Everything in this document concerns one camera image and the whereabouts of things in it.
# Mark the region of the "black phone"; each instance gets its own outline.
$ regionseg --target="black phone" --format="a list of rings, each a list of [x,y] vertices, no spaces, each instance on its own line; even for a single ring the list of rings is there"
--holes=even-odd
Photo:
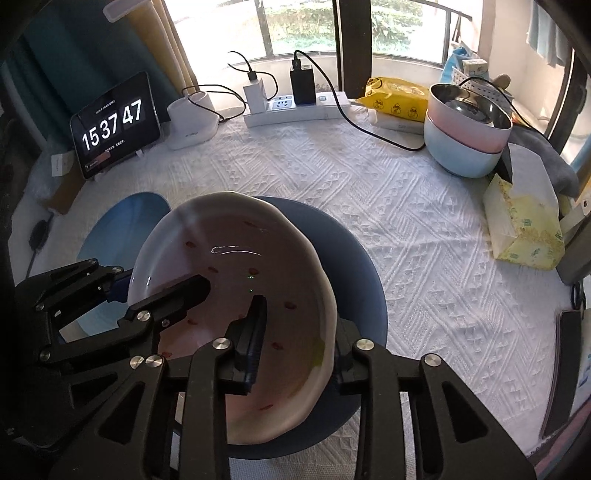
[[[101,95],[71,118],[70,129],[87,180],[158,140],[148,74],[139,72]]]

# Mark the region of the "textured white tablecloth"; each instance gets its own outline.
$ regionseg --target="textured white tablecloth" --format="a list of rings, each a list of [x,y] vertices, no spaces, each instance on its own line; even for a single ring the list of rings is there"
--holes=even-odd
[[[365,110],[353,116],[368,125]],[[374,261],[388,303],[388,349],[412,358],[437,352],[530,453],[540,443],[555,318],[569,308],[569,289],[555,271],[492,258],[481,202],[486,185],[450,175],[426,150],[405,152],[341,120],[249,130],[236,119],[205,144],[180,151],[159,144],[88,182],[55,222],[33,272],[74,262],[98,219],[136,192],[157,192],[173,208],[219,190],[308,203],[346,225]],[[403,407],[414,478],[408,403]],[[357,415],[289,457],[232,460],[232,475],[352,478],[358,426]]]

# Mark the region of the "blue bowl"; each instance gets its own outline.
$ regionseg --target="blue bowl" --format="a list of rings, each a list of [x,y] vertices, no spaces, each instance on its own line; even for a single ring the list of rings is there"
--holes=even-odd
[[[382,282],[362,245],[338,221],[294,200],[259,197],[276,206],[314,245],[332,285],[341,318],[355,323],[363,337],[386,345],[388,311]],[[341,396],[334,378],[316,406],[296,428],[258,445],[228,445],[234,458],[265,459],[307,449],[341,428],[361,404],[359,395]]]
[[[133,268],[139,249],[156,224],[170,211],[164,198],[156,193],[131,195],[104,214],[92,228],[78,254],[78,260],[96,258],[101,265]],[[127,311],[126,303],[103,302],[78,318],[88,335],[117,328],[117,320]]]

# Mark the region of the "light blue bowl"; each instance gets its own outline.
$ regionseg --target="light blue bowl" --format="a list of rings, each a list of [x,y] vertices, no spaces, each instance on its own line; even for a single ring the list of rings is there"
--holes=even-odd
[[[156,224],[170,211],[164,198],[156,193],[131,195],[104,214],[86,237],[78,261],[96,258],[100,265],[133,268],[145,240]],[[117,320],[127,311],[126,303],[103,302],[78,318],[88,335],[117,327]]]

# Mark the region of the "stacked bowls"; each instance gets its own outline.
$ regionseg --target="stacked bowls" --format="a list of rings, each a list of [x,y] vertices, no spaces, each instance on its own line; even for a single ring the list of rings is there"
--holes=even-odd
[[[479,178],[495,168],[511,134],[511,118],[489,99],[456,85],[430,88],[425,144],[447,171]]]

